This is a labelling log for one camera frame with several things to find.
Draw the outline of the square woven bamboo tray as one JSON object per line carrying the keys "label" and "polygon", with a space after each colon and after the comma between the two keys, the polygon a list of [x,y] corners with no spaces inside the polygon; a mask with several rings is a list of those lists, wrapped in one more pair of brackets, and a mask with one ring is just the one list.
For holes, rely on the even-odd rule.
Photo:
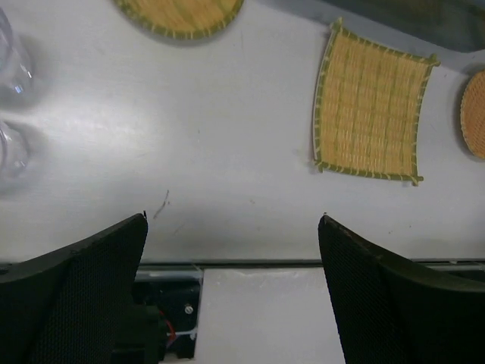
{"label": "square woven bamboo tray", "polygon": [[418,173],[418,124],[436,55],[423,57],[363,38],[338,18],[315,85],[315,167],[357,177],[409,182]]}

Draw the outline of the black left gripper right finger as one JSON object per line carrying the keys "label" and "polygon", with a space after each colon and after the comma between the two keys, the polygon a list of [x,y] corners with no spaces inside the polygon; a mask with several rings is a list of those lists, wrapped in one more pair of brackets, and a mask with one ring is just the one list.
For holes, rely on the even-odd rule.
{"label": "black left gripper right finger", "polygon": [[329,215],[324,276],[347,363],[482,363],[484,283],[428,268]]}

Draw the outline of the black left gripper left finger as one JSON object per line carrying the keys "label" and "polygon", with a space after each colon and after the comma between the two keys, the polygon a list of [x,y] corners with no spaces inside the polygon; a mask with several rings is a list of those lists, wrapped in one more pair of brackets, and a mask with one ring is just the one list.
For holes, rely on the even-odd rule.
{"label": "black left gripper left finger", "polygon": [[1,266],[3,363],[108,363],[146,243],[135,214],[84,240]]}

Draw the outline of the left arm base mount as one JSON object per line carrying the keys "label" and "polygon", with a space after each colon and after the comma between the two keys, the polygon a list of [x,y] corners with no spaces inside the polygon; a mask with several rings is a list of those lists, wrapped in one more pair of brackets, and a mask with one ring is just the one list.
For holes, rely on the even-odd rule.
{"label": "left arm base mount", "polygon": [[155,306],[165,334],[158,361],[195,357],[203,272],[197,268],[155,270],[140,268],[132,288],[134,303]]}

